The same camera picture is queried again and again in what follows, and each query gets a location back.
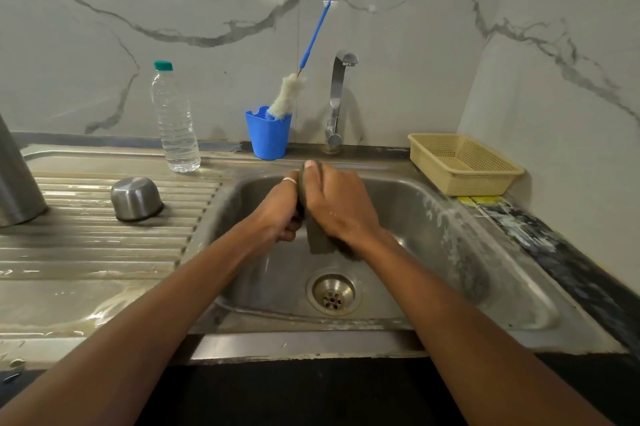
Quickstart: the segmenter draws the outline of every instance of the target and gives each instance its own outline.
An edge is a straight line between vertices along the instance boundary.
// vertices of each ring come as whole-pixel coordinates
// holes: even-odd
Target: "bottle cleaning brush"
[[[294,72],[282,78],[280,94],[278,94],[278,97],[267,110],[267,118],[271,116],[274,120],[282,120],[286,115],[290,115],[291,113],[293,113],[293,103],[305,87],[305,78],[300,77],[300,73],[302,72],[302,69],[304,69],[307,65],[307,60],[309,58],[309,55],[311,54],[311,48],[316,42],[316,37],[318,35],[318,32],[320,32],[320,27],[322,27],[322,23],[324,22],[326,13],[329,11],[329,7],[331,7],[331,0],[328,0],[326,5],[324,6],[324,10],[322,12],[322,15],[320,15],[320,20],[318,20],[316,30],[311,37],[311,42],[309,42],[309,47],[300,60],[298,72]]]

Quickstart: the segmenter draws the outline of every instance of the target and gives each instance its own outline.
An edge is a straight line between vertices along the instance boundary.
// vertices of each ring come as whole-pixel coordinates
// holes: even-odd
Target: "blue brush handle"
[[[324,22],[324,18],[326,17],[326,13],[329,11],[329,7],[331,7],[331,0],[329,0],[326,3],[326,6],[324,7],[324,10],[322,10],[322,15],[320,16],[320,20],[318,20],[318,25],[316,26],[316,31],[314,32],[313,37],[311,37],[311,42],[309,42],[309,47],[305,51],[305,55],[302,56],[302,60],[300,60],[300,66],[298,66],[298,69],[300,71],[302,71],[302,69],[304,69],[305,66],[307,65],[307,59],[309,58],[309,55],[311,54],[311,48],[314,46],[314,42],[316,42],[316,37],[318,37],[318,32],[320,32],[320,27],[322,27],[322,23]]]

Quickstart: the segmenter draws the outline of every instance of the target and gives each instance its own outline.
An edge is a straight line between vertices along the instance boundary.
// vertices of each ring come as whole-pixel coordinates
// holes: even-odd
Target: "drain strainer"
[[[338,272],[321,271],[307,283],[307,297],[318,310],[328,315],[351,313],[360,302],[356,281]]]

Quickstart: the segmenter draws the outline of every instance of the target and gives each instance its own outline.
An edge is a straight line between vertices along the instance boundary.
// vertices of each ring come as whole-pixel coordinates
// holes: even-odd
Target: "left hand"
[[[287,176],[298,181],[298,170]],[[254,226],[259,234],[259,244],[255,254],[269,252],[273,245],[281,240],[291,242],[302,222],[296,215],[298,186],[289,180],[282,180],[272,188],[245,220]]]

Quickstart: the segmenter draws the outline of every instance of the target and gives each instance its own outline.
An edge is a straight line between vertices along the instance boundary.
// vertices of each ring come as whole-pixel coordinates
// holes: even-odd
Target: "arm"
[[[362,180],[305,170],[307,207],[358,252],[415,328],[470,425],[610,425],[585,399],[475,306],[421,265],[378,224]]]
[[[283,181],[255,212],[134,301],[0,409],[0,424],[130,425],[190,326],[253,254],[291,241],[298,193]]]

